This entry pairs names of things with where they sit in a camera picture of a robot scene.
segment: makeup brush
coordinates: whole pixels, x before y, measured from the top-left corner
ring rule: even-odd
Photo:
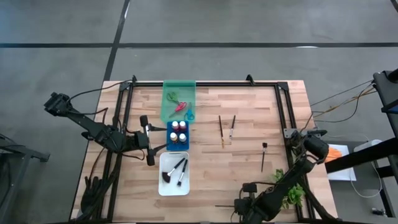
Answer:
[[[185,160],[185,158],[182,158],[180,162],[178,162],[177,165],[174,166],[174,168],[170,172],[162,172],[162,178],[166,183],[170,183],[170,176],[172,173],[176,170],[176,168]]]
[[[188,159],[184,163],[184,167],[182,168],[182,174],[180,176],[180,179],[178,180],[177,186],[179,186],[179,187],[181,187],[181,180],[182,180],[182,177],[184,176],[185,168],[187,167],[187,163],[188,163]]]

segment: scissors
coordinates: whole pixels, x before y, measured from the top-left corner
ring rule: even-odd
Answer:
[[[187,106],[187,102],[181,102],[178,104],[178,106],[176,107],[176,109],[174,110],[174,113],[172,113],[169,118],[171,118],[172,116],[174,116],[175,114],[177,114],[178,112],[180,112],[181,110],[183,110],[185,107]]]
[[[192,104],[191,104],[191,102],[189,102],[188,110],[187,110],[187,112],[184,115],[184,119],[190,120],[190,121],[195,119],[195,115],[193,115],[193,113],[192,113]]]
[[[170,101],[173,101],[174,103],[176,103],[178,105],[180,104],[180,102],[178,101],[177,94],[175,92],[168,93],[166,98]]]

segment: floor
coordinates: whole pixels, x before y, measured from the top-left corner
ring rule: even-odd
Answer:
[[[315,103],[372,79],[374,72],[397,68],[397,5],[395,0],[2,0],[0,133],[51,153],[48,163],[31,162],[13,223],[60,222],[70,214],[87,142],[77,125],[43,110],[53,91],[72,95],[133,74],[139,80],[242,80],[251,74],[256,80],[305,80],[309,100]],[[116,50],[114,41],[268,44],[172,49],[127,45]],[[289,47],[318,43],[331,45]],[[360,90],[313,110],[334,106]],[[73,104],[89,112],[97,102],[98,93],[92,93]],[[318,126],[345,140],[365,140],[354,133],[389,139],[393,133],[380,107],[377,94],[365,96],[351,119]],[[353,110],[353,104],[345,105],[320,119],[343,119]],[[396,184],[386,181],[398,197]],[[377,187],[369,180],[360,192],[373,194]],[[344,220],[395,221],[370,214],[372,207],[382,206],[379,197],[361,198],[348,183],[332,183],[332,190]]]

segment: green leafy plant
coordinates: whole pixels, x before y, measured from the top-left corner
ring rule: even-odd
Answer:
[[[284,176],[283,169],[276,169],[275,174],[273,175],[276,181],[279,181]],[[289,205],[298,205],[302,207],[301,197],[305,194],[303,188],[297,184],[292,187],[288,194],[284,197],[282,201],[282,208],[289,209]]]

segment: orange object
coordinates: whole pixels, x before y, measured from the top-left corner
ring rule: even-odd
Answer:
[[[341,152],[339,150],[329,147],[329,153],[325,159],[325,162],[330,162],[332,160],[340,158],[341,156],[343,156],[343,155],[341,154]]]

